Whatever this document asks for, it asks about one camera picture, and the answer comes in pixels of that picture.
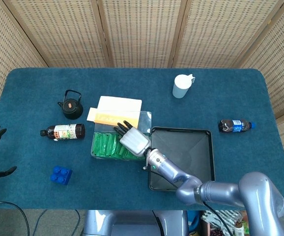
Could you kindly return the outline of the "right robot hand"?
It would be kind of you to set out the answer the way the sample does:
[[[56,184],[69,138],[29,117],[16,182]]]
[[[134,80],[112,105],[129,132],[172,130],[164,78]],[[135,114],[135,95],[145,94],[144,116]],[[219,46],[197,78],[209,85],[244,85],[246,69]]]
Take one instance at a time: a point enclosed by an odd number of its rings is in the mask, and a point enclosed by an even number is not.
[[[151,140],[126,120],[118,122],[114,130],[120,135],[120,143],[137,157],[145,156],[151,148]]]

